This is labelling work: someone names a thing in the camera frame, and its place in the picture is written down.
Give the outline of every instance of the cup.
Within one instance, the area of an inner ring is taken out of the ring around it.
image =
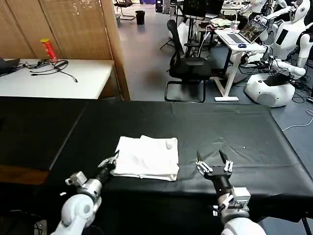
[[[240,21],[232,21],[231,26],[230,26],[231,30],[236,32],[238,30],[239,24],[240,24]]]

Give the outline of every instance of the gray carpet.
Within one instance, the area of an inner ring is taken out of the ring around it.
[[[174,53],[174,49],[165,46],[159,48],[168,40],[168,29],[166,22],[169,15],[156,13],[154,5],[135,4],[130,9],[125,9],[124,13],[134,14],[135,10],[143,9],[146,12],[145,24],[137,25],[136,20],[121,21],[120,37],[122,41],[127,82],[132,100],[152,100],[164,101],[164,89],[168,80],[174,80],[166,72],[169,69],[169,62]],[[227,48],[215,47],[211,53],[203,52],[202,57],[209,55],[210,61],[215,61],[217,66],[222,67],[226,58]],[[313,76],[313,70],[309,69],[309,76]],[[214,102],[214,97],[219,95],[216,85],[213,82],[207,84],[206,102]],[[239,103],[252,104],[253,102],[244,94],[241,87],[233,87],[230,95],[236,95]],[[188,93],[180,87],[170,87],[169,97],[183,97],[196,99],[192,93]],[[310,103],[297,104],[291,102],[286,107],[272,109],[272,115],[284,129],[294,124],[305,124],[311,119],[305,110],[313,110]],[[304,165],[313,174],[312,160],[312,133],[313,124],[308,127],[291,128],[285,132],[286,137],[302,159]],[[261,222],[268,235],[304,235],[305,231],[302,223],[292,223],[280,219],[266,218]]]

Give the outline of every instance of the desk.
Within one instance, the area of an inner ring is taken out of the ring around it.
[[[264,48],[263,48],[263,46],[261,46],[257,43],[252,43],[250,45],[247,45],[246,48],[239,48],[238,45],[228,44],[227,41],[223,38],[223,35],[229,33],[229,31],[215,30],[215,33],[228,46],[228,55],[227,55],[226,63],[224,66],[224,70],[227,69],[226,76],[228,77],[226,86],[225,87],[222,86],[219,77],[212,77],[212,79],[215,81],[220,93],[222,94],[222,97],[215,97],[215,101],[238,101],[239,100],[238,97],[228,96],[228,95],[229,95],[231,86],[233,84],[233,81],[235,79],[235,76],[236,76],[240,61],[241,61],[241,57],[242,57],[243,53],[246,51],[263,52]],[[234,63],[231,67],[227,67],[228,61],[229,61],[229,58],[230,58],[232,52],[234,52],[234,56],[235,56]]]
[[[31,76],[27,68],[0,77],[0,96],[26,96],[48,98],[98,99],[110,76],[117,89],[112,60],[68,60],[63,70],[76,77],[78,83],[60,72],[50,75]],[[36,64],[37,59],[21,60]],[[34,71],[45,71],[45,66]]]
[[[242,5],[225,4],[223,5],[221,12],[222,15],[234,15],[237,10],[240,10]]]

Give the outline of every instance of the wall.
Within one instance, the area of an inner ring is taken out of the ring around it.
[[[110,0],[0,0],[0,22],[0,57],[46,58],[40,39],[49,38],[59,58],[114,60],[121,95],[130,99]],[[109,81],[105,96],[112,95]]]

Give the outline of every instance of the pringles can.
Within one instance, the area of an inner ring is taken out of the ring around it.
[[[40,42],[42,42],[42,44],[44,45],[45,52],[47,53],[47,56],[49,57],[50,61],[52,63],[57,62],[58,58],[57,58],[57,55],[53,49],[53,46],[52,46],[50,39],[43,38],[40,40]]]

